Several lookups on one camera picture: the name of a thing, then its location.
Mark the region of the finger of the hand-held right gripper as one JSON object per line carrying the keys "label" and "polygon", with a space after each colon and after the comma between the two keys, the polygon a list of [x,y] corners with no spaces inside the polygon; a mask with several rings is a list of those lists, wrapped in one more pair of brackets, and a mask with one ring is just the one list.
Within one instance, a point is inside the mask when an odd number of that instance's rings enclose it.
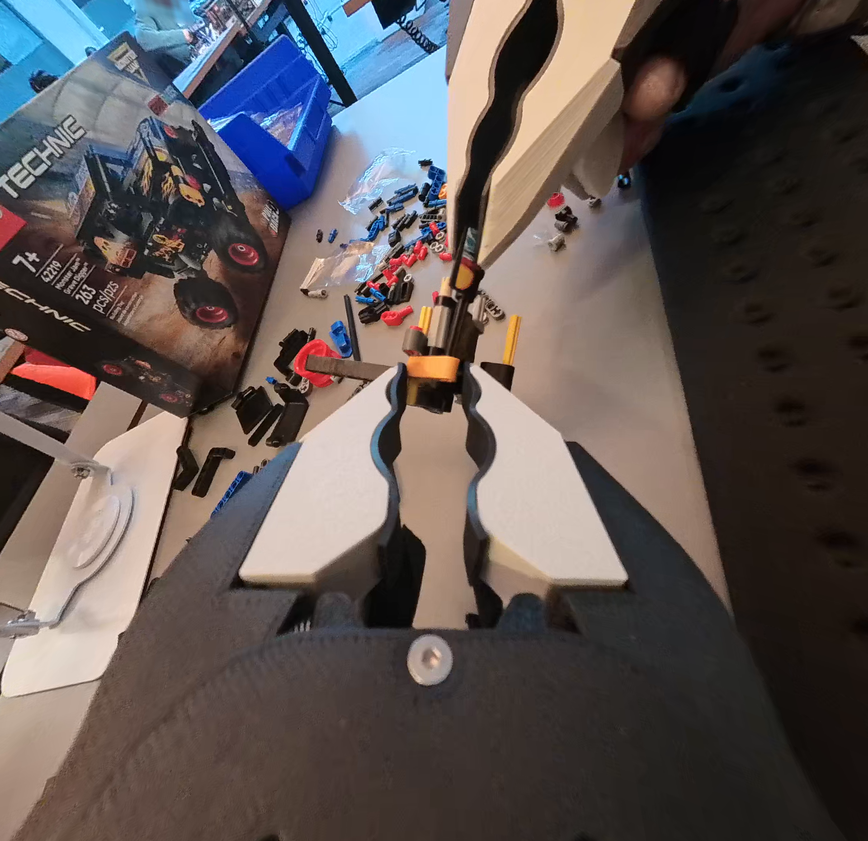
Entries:
{"label": "finger of the hand-held right gripper", "polygon": [[447,173],[449,231],[457,249],[466,230],[483,229],[487,187],[513,133],[517,98],[528,82],[528,60],[509,46],[535,0],[454,0],[464,22],[450,27]]}
{"label": "finger of the hand-held right gripper", "polygon": [[623,156],[615,40],[633,0],[535,0],[509,46],[528,60],[513,133],[487,187],[479,265],[489,268],[564,185],[603,196]]}

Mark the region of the black orange toy chassis assembly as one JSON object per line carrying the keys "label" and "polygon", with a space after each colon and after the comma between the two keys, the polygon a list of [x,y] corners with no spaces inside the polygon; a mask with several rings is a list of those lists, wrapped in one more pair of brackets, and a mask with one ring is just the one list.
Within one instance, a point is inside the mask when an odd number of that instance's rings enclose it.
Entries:
{"label": "black orange toy chassis assembly", "polygon": [[[407,405],[431,413],[449,413],[461,401],[465,380],[475,360],[476,346],[487,326],[472,317],[472,295],[453,292],[448,280],[433,294],[431,305],[424,305],[418,320],[405,329],[402,352],[406,369]],[[387,366],[353,358],[307,359],[307,369],[354,380],[360,386],[372,384],[385,375]]]}

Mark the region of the black support pole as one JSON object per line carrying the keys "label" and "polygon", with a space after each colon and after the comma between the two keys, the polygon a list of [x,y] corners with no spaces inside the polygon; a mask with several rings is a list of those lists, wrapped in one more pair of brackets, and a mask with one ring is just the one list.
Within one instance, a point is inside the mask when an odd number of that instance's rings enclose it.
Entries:
{"label": "black support pole", "polygon": [[317,24],[302,3],[302,0],[280,0],[280,2],[287,8],[289,16],[295,22],[299,33],[324,71],[328,83],[342,106],[349,107],[353,105],[358,100],[358,97],[323,39]]}

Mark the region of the pile of small toy pins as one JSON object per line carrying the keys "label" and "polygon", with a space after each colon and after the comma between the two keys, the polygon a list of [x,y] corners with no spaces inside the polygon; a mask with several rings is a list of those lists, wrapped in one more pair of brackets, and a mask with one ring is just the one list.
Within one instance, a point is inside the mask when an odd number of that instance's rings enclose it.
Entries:
{"label": "pile of small toy pins", "polygon": [[349,293],[362,325],[380,321],[383,314],[406,310],[415,288],[413,269],[428,258],[450,261],[445,171],[428,158],[419,159],[418,167],[416,184],[400,188],[385,201],[377,200],[359,215],[351,215],[340,206],[347,189],[338,202],[341,220],[335,219],[331,230],[318,233],[322,249],[315,252],[313,260],[335,254],[353,241],[372,242],[379,257],[373,278],[356,287],[302,296],[324,301]]}

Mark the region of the blue angled toy beam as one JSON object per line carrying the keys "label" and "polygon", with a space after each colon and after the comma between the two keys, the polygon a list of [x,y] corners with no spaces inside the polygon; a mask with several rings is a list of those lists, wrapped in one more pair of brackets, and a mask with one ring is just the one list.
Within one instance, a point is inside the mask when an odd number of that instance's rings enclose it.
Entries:
{"label": "blue angled toy beam", "polygon": [[226,504],[249,482],[249,480],[253,477],[253,474],[249,471],[241,470],[236,474],[233,478],[233,481],[227,487],[226,491],[220,498],[220,500],[214,506],[211,517],[216,516],[225,506]]}

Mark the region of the brown wooden desk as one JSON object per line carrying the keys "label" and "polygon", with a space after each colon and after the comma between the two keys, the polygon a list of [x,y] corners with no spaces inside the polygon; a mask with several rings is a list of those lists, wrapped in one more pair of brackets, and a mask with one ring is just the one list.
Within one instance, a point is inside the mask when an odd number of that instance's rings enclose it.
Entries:
{"label": "brown wooden desk", "polygon": [[190,99],[234,40],[242,35],[247,36],[253,31],[274,1],[276,0],[259,0],[255,4],[255,9],[245,16],[244,23],[235,19],[200,55],[195,57],[191,64],[174,79],[173,84],[179,93]]}

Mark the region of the person's right hand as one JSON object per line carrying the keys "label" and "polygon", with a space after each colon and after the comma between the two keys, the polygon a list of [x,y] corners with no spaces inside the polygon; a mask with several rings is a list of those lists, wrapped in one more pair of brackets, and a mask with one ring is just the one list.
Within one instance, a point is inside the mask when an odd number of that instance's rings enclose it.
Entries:
{"label": "person's right hand", "polygon": [[670,57],[654,57],[639,69],[623,99],[624,143],[620,173],[628,172],[656,146],[667,117],[686,86],[683,66]]}

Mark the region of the red wheel hub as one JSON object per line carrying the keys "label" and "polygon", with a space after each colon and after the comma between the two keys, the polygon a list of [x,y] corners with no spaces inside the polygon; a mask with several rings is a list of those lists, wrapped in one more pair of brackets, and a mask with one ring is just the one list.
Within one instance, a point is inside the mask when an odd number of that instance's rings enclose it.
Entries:
{"label": "red wheel hub", "polygon": [[293,372],[310,382],[311,385],[318,390],[329,387],[335,382],[342,382],[343,378],[339,375],[335,376],[320,371],[308,370],[307,359],[311,356],[316,358],[343,358],[322,339],[315,338],[308,341],[298,350],[292,361]]}

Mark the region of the clear plastic bag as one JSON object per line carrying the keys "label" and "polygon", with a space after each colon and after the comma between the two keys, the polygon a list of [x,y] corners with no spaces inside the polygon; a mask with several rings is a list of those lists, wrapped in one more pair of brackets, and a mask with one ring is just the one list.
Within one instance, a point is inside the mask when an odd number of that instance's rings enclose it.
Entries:
{"label": "clear plastic bag", "polygon": [[373,278],[379,259],[372,242],[350,242],[335,254],[314,259],[299,292],[309,296],[335,287],[356,287],[366,283]]}
{"label": "clear plastic bag", "polygon": [[417,152],[402,148],[387,148],[374,159],[355,180],[340,200],[340,206],[351,215],[359,215],[377,200],[385,201],[406,185],[418,182]]}

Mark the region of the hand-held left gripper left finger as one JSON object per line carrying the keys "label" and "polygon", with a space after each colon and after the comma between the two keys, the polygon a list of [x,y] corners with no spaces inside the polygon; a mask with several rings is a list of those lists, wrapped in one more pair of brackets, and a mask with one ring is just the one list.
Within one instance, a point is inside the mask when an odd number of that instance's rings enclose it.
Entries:
{"label": "hand-held left gripper left finger", "polygon": [[424,544],[401,522],[395,461],[407,366],[387,367],[293,445],[239,577],[310,597],[341,593],[376,628],[408,628]]}

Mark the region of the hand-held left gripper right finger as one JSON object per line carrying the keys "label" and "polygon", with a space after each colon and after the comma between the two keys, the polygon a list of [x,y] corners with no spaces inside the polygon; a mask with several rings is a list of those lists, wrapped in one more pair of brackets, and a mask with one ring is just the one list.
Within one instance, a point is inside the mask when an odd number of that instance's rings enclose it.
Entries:
{"label": "hand-held left gripper right finger", "polygon": [[495,626],[515,597],[544,607],[570,590],[620,590],[627,571],[559,431],[481,366],[465,366],[463,557],[476,626]]}

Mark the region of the blue bin with plastic bags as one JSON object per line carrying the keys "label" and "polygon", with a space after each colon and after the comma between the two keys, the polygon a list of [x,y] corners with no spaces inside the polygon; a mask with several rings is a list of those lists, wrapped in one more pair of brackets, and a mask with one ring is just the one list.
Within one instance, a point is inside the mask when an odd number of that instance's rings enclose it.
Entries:
{"label": "blue bin with plastic bags", "polygon": [[314,190],[331,133],[331,90],[286,35],[199,108],[248,171],[289,210]]}

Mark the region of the black curved toy piece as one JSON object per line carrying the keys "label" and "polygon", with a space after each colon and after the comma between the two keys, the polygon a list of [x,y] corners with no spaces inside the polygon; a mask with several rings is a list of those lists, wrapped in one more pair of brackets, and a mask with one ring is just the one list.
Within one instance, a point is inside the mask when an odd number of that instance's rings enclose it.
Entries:
{"label": "black curved toy piece", "polygon": [[278,357],[274,367],[284,377],[290,378],[294,373],[294,360],[299,351],[311,340],[316,339],[316,329],[293,329],[278,344]]}

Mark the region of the black axle with printed brick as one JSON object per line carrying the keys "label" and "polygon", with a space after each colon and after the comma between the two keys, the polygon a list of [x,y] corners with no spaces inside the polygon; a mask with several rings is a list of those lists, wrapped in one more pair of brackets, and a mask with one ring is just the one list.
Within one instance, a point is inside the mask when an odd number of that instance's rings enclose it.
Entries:
{"label": "black axle with printed brick", "polygon": [[478,228],[464,228],[451,255],[453,268],[450,274],[450,288],[453,292],[473,292],[483,276],[479,265],[480,231]]}

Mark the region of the white book stand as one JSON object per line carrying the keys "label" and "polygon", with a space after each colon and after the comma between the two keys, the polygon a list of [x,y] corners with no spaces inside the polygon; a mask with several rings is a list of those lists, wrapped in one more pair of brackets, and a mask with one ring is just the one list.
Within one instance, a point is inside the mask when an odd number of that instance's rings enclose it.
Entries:
{"label": "white book stand", "polygon": [[188,421],[159,413],[95,456],[2,415],[2,432],[79,481],[28,608],[2,624],[12,642],[2,695],[99,680],[145,588]]}

